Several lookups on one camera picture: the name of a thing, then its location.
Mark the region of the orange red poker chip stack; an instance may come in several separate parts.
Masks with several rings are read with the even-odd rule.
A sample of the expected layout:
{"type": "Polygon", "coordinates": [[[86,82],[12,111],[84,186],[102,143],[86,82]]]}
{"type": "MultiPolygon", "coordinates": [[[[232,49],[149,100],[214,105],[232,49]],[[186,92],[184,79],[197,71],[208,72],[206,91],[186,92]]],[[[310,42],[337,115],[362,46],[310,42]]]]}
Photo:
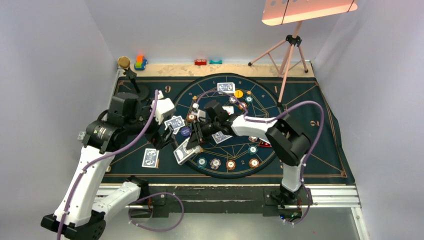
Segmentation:
{"type": "Polygon", "coordinates": [[[234,169],[236,168],[236,163],[235,163],[235,161],[234,161],[234,160],[228,160],[228,161],[226,162],[226,168],[227,168],[229,171],[234,170],[234,169]]]}

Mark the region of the pink white poker chip stack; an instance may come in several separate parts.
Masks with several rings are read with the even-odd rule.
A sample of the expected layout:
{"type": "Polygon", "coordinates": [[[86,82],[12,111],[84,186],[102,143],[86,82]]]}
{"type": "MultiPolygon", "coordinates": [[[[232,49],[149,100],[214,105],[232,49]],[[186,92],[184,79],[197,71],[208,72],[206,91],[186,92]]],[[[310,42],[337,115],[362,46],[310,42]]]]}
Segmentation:
{"type": "Polygon", "coordinates": [[[210,168],[217,170],[221,166],[221,161],[218,158],[214,158],[210,161],[210,168]]]}

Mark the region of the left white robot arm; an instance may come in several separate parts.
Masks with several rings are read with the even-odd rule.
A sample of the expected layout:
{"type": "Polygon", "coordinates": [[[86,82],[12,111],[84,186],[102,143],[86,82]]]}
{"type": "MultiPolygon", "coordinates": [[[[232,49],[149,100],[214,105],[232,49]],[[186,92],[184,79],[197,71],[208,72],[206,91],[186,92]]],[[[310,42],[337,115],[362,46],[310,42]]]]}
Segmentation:
{"type": "Polygon", "coordinates": [[[97,240],[109,222],[131,203],[142,205],[151,197],[149,183],[128,177],[113,193],[95,202],[102,179],[116,155],[146,138],[156,149],[166,146],[172,129],[160,133],[162,123],[175,112],[171,99],[156,90],[154,98],[131,92],[114,95],[107,110],[89,124],[82,140],[77,169],[58,208],[40,225],[57,239],[97,240]]]}

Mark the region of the red triangular button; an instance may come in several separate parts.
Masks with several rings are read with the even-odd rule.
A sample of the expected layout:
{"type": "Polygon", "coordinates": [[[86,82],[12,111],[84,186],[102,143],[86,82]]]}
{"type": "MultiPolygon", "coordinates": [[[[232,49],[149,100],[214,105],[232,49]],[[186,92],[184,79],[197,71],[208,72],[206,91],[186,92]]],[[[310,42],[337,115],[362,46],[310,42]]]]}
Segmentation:
{"type": "Polygon", "coordinates": [[[260,143],[258,144],[258,147],[271,148],[272,146],[268,142],[261,140],[260,143]]]}

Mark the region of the discarded card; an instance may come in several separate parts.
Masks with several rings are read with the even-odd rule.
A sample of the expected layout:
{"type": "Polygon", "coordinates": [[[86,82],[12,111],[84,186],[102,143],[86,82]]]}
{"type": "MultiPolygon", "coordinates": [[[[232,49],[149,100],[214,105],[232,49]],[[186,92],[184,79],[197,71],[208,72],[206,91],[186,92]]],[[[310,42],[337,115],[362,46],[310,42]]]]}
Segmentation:
{"type": "Polygon", "coordinates": [[[157,168],[159,162],[159,150],[155,148],[146,148],[142,159],[142,168],[157,168]]]}

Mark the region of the yellow dealer button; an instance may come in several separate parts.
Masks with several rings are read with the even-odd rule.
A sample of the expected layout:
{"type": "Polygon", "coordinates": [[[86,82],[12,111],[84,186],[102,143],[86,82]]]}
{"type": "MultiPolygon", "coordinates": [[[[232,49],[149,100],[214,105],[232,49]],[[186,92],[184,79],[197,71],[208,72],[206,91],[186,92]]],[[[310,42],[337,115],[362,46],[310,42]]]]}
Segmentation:
{"type": "Polygon", "coordinates": [[[244,93],[243,93],[243,91],[242,90],[236,90],[235,92],[234,92],[234,96],[237,98],[237,99],[239,99],[239,98],[242,98],[243,97],[243,95],[244,95],[244,93]]]}

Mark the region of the green poker chip stack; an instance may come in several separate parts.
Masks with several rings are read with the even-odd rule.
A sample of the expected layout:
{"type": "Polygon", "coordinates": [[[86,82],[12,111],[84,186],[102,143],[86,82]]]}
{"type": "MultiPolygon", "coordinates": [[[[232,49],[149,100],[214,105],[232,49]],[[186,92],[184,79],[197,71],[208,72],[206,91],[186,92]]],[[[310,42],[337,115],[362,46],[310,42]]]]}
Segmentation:
{"type": "Polygon", "coordinates": [[[199,169],[204,169],[207,165],[207,160],[204,157],[199,157],[197,159],[197,167],[199,169]]]}

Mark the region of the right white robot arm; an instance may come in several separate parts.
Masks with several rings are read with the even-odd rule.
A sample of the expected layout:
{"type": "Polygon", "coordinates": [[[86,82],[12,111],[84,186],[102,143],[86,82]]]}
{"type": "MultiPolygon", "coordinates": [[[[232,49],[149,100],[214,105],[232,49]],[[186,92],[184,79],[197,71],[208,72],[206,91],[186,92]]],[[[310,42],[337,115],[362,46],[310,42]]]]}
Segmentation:
{"type": "Polygon", "coordinates": [[[276,156],[283,163],[283,177],[280,196],[288,204],[300,198],[304,188],[303,171],[305,161],[312,147],[310,138],[301,126],[287,112],[275,118],[250,117],[246,113],[229,114],[224,107],[213,100],[205,105],[208,119],[199,116],[200,110],[194,105],[191,134],[186,150],[194,150],[210,141],[218,132],[228,136],[257,137],[266,140],[276,156]]]}

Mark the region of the blue playing card deck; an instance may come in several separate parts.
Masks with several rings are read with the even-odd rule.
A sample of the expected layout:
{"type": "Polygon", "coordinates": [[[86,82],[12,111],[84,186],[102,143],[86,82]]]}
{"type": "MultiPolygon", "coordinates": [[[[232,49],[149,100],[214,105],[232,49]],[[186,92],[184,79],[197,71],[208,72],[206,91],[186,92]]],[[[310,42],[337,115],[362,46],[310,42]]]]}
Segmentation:
{"type": "Polygon", "coordinates": [[[188,148],[187,145],[189,143],[189,138],[186,138],[174,151],[173,155],[176,159],[178,165],[183,165],[186,161],[188,161],[195,154],[200,153],[201,147],[199,145],[188,148]]]}

